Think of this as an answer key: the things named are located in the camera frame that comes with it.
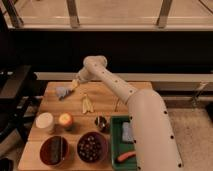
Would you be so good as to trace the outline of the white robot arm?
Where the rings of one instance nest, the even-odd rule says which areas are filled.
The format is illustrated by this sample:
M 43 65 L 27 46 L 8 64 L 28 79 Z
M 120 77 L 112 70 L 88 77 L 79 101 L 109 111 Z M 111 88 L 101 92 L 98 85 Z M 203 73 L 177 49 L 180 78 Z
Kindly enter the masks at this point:
M 106 69 L 104 56 L 87 56 L 79 83 L 98 77 L 128 108 L 138 169 L 184 171 L 163 98 L 153 89 L 138 89 Z

